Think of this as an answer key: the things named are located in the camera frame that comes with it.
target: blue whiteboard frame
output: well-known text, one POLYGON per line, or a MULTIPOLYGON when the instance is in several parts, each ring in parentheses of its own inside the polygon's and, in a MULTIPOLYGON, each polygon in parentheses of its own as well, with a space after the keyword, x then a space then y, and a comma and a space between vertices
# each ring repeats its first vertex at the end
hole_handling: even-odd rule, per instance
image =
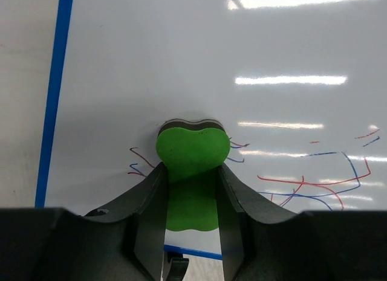
MULTIPOLYGON (((62 83, 63 66, 65 63, 66 45, 68 30, 70 27, 72 6, 73 0, 59 0, 54 36, 53 57, 51 60, 50 79, 48 82, 41 157, 37 175, 35 196, 35 207, 37 208, 44 207, 46 199, 48 171, 50 169, 51 152, 53 150, 56 114, 59 104, 60 86, 62 83)), ((165 245, 164 250, 216 260, 222 259, 222 255, 220 254, 184 249, 170 245, 165 245)))

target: blue edge strip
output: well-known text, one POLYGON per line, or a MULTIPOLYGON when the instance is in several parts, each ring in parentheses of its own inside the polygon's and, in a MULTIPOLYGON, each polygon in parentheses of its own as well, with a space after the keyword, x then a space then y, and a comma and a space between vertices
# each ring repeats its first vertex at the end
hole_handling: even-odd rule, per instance
MULTIPOLYGON (((70 26, 73 0, 59 0, 54 37, 53 58, 51 61, 50 81, 48 82, 46 112, 43 127, 41 158, 37 176, 35 207, 44 207, 48 171, 50 169, 51 151, 53 149, 56 114, 59 103, 60 84, 62 83, 63 65, 65 62, 68 29, 70 26)), ((184 249, 165 245, 165 251, 221 260, 222 255, 184 249)))

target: whiteboard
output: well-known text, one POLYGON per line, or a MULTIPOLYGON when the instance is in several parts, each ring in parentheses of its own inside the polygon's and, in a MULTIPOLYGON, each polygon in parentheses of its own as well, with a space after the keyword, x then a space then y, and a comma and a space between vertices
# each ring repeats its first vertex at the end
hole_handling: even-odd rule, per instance
MULTIPOLYGON (((160 162, 166 120, 212 118, 276 204, 386 209, 386 18, 387 0, 73 0, 45 205, 109 202, 160 162)), ((221 253, 218 230, 166 244, 221 253)))

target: blue border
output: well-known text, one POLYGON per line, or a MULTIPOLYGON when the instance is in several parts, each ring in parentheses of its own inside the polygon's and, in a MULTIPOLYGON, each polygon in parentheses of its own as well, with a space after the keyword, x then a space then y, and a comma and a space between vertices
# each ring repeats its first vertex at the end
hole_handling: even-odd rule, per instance
POLYGON ((222 260, 222 255, 220 255, 220 254, 208 253, 208 252, 191 250, 191 249, 184 249, 184 248, 170 246, 170 245, 164 245, 164 251, 165 252, 174 252, 174 253, 179 253, 179 254, 193 255, 193 256, 198 256, 198 257, 215 259, 215 260, 222 260))
POLYGON ((72 4, 73 0, 59 0, 58 3, 53 58, 51 60, 50 80, 48 82, 46 113, 43 126, 41 159, 37 174, 35 207, 44 207, 46 199, 48 170, 50 168, 51 151, 53 149, 56 113, 59 102, 60 84, 62 83, 72 4))

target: black object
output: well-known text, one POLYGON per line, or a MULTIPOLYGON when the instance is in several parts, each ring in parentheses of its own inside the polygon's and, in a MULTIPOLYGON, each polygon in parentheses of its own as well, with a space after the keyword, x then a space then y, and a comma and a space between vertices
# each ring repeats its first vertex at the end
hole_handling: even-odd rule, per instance
MULTIPOLYGON (((223 164, 216 201, 225 281, 387 280, 386 212, 281 208, 223 164)), ((85 217, 64 209, 0 210, 0 280, 182 280, 188 260, 163 252, 167 172, 85 217)))

